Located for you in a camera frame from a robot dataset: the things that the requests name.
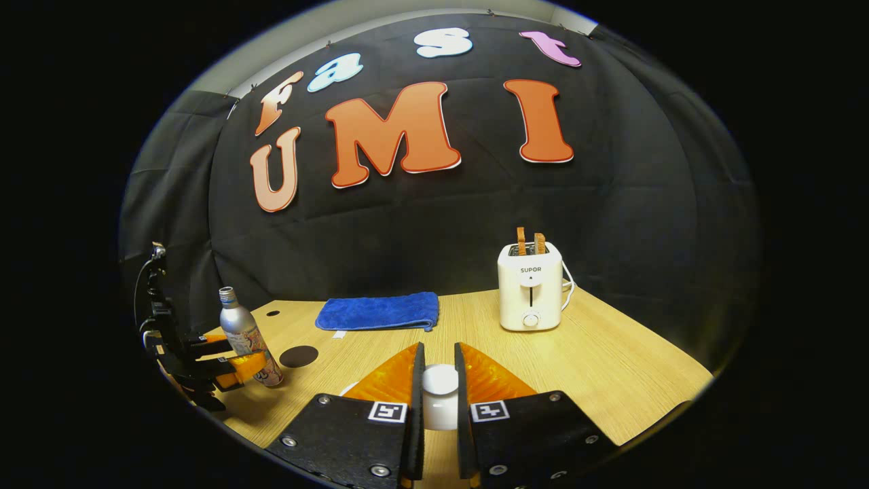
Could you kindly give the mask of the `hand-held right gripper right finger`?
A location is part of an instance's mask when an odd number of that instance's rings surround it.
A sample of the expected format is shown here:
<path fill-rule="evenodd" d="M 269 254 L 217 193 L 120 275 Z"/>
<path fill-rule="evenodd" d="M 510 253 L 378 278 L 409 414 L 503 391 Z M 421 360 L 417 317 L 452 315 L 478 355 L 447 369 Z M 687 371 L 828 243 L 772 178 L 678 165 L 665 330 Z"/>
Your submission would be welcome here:
<path fill-rule="evenodd" d="M 459 472 L 472 488 L 577 488 L 580 478 L 618 452 L 562 391 L 537 392 L 459 342 Z"/>

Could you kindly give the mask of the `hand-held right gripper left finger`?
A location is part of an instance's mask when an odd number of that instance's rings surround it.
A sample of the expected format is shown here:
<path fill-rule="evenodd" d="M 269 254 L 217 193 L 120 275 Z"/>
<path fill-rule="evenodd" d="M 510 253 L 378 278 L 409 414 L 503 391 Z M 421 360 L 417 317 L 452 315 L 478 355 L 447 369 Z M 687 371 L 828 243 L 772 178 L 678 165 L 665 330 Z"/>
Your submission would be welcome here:
<path fill-rule="evenodd" d="M 422 479 L 421 342 L 401 350 L 344 395 L 318 393 L 267 447 L 301 473 L 341 488 L 411 488 Z"/>

